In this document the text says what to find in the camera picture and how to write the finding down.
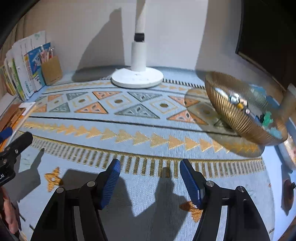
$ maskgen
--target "orange triangle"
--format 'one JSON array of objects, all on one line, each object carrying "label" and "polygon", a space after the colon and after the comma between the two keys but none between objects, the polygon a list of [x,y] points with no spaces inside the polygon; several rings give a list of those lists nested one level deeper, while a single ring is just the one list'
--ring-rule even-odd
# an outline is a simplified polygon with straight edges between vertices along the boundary
[{"label": "orange triangle", "polygon": [[104,107],[99,103],[95,102],[88,106],[85,106],[77,111],[76,113],[96,113],[96,114],[108,114]]},{"label": "orange triangle", "polygon": [[34,112],[46,112],[46,104],[39,107],[37,110],[35,110]]},{"label": "orange triangle", "polygon": [[180,113],[177,113],[173,116],[167,118],[170,121],[180,121],[180,122],[187,122],[187,123],[196,123],[201,125],[208,125],[205,121],[201,118],[198,118],[194,114],[190,114],[188,110],[184,110]]},{"label": "orange triangle", "polygon": [[178,97],[178,96],[169,96],[169,97],[185,107],[189,107],[193,104],[200,102],[199,100],[190,99],[190,98],[186,98],[186,100],[184,100],[183,97]]},{"label": "orange triangle", "polygon": [[104,92],[100,92],[100,91],[93,91],[93,94],[99,99],[105,99],[109,96],[112,96],[112,95],[116,95],[120,93],[120,91],[104,91]]},{"label": "orange triangle", "polygon": [[60,94],[60,95],[49,95],[49,96],[48,96],[48,102],[49,102],[49,101],[52,101],[53,99],[55,99],[55,98],[57,98],[57,97],[60,97],[61,95],[63,95],[63,94]]}]

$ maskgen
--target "bowl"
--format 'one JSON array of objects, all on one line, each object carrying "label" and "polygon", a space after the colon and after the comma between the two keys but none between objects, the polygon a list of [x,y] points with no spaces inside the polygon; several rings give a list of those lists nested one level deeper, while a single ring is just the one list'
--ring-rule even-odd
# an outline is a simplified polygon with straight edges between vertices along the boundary
[{"label": "bowl", "polygon": [[[254,118],[236,105],[231,104],[225,96],[218,91],[221,89],[228,95],[238,95],[248,102],[248,108],[257,113],[269,111],[274,120],[270,127],[276,128],[281,133],[281,138],[268,133]],[[284,122],[278,116],[277,110],[267,102],[266,96],[256,91],[249,84],[225,73],[208,72],[205,77],[207,95],[224,121],[240,136],[258,145],[278,145],[288,138]]]}]

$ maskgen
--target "screw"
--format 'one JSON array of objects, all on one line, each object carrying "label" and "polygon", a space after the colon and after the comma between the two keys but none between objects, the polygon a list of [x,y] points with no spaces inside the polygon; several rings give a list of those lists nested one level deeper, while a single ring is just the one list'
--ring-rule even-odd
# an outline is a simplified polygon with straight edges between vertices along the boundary
[{"label": "screw", "polygon": [[207,186],[212,187],[215,185],[215,183],[213,181],[207,181],[206,182]]},{"label": "screw", "polygon": [[244,187],[243,187],[243,186],[238,186],[237,189],[238,189],[240,192],[244,192]]},{"label": "screw", "polygon": [[87,183],[87,186],[88,186],[88,187],[93,187],[95,184],[96,184],[96,182],[94,182],[94,181],[89,181],[89,182]]},{"label": "screw", "polygon": [[57,189],[57,193],[62,193],[63,191],[64,191],[63,188],[58,188],[58,189]]}]

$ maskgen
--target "blue gripper pad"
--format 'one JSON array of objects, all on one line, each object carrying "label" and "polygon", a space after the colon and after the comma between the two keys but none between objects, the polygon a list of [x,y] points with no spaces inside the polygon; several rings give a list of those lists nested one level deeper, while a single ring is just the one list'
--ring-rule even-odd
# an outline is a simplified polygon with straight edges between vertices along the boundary
[{"label": "blue gripper pad", "polygon": [[193,169],[188,159],[183,159],[180,162],[180,173],[185,183],[190,199],[192,203],[197,206],[197,208],[200,208],[202,205],[202,200],[201,200],[200,188],[196,184],[193,177],[195,172],[196,171]]},{"label": "blue gripper pad", "polygon": [[105,185],[103,186],[102,190],[102,198],[100,202],[100,208],[103,209],[110,201],[113,190],[115,188],[115,185],[117,183],[117,180],[120,175],[120,162],[118,159],[113,159],[113,161],[108,166],[107,170],[104,171],[106,174],[108,174],[107,181],[105,182]]}]

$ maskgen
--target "cardboard box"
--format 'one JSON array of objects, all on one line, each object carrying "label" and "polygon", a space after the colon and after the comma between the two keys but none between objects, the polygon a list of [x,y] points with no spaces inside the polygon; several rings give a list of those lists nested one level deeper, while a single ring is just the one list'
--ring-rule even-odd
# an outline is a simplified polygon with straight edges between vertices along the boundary
[{"label": "cardboard box", "polygon": [[54,56],[43,63],[41,69],[46,85],[52,85],[63,77],[58,56]]}]

